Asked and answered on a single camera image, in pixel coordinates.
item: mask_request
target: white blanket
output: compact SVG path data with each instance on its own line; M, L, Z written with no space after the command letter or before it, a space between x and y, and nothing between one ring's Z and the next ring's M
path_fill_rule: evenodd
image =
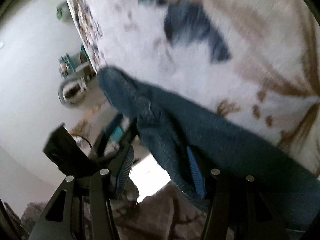
M168 41L168 5L67 1L96 69L116 65L177 93L320 175L320 28L303 0L197 0L230 54L222 61L206 39Z

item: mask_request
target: fabric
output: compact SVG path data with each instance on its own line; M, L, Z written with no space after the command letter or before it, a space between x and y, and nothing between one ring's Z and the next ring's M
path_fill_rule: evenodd
M198 240L205 218L170 182L137 208L116 218L115 224L123 240Z
M41 216L46 205L47 202L29 203L27 205L21 217L21 224L27 229L29 234L31 234L36 221Z
M320 209L320 182L253 133L175 94L131 79L114 67L98 72L100 88L119 112L137 119L139 138L187 199L202 211L189 168L193 145L211 168L255 178L289 229L306 230Z
M319 26L305 3L173 1L67 0L96 69L189 99L319 176Z

